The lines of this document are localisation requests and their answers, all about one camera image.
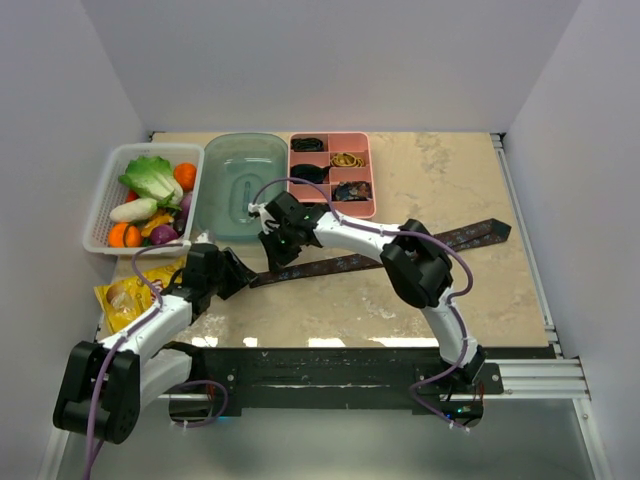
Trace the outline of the brown floral necktie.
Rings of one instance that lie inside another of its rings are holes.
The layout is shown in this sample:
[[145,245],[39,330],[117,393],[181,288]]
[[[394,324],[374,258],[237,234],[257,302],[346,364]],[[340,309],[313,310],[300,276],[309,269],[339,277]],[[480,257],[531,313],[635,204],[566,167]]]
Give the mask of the brown floral necktie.
[[[512,227],[495,218],[486,219],[460,228],[433,234],[433,237],[446,244],[452,250],[464,250],[487,247],[504,243],[509,239]],[[341,273],[380,269],[382,264],[359,254],[343,255],[339,257],[288,266],[279,272],[262,272],[249,283],[250,288],[276,283],[328,276]]]

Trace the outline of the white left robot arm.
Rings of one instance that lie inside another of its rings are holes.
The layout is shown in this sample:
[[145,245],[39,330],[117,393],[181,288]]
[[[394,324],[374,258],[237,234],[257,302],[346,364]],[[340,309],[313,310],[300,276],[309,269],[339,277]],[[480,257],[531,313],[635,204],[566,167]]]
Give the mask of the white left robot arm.
[[190,246],[180,280],[121,331],[81,341],[69,354],[53,412],[56,428],[120,444],[141,411],[165,392],[196,392],[213,382],[201,354],[171,339],[209,308],[247,287],[256,273],[229,248]]

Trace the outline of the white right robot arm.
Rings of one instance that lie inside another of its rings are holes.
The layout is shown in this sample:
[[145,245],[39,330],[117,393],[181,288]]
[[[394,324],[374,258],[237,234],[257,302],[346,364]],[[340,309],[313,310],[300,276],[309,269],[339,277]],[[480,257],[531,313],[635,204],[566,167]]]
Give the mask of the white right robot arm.
[[448,386],[466,393],[480,382],[486,354],[455,302],[470,292],[473,275],[461,257],[419,221],[373,223],[329,204],[305,206],[288,192],[266,203],[251,203],[248,213],[260,220],[258,238],[272,272],[284,269],[309,246],[348,250],[381,264],[396,295],[418,309],[435,334],[441,360],[448,365]]

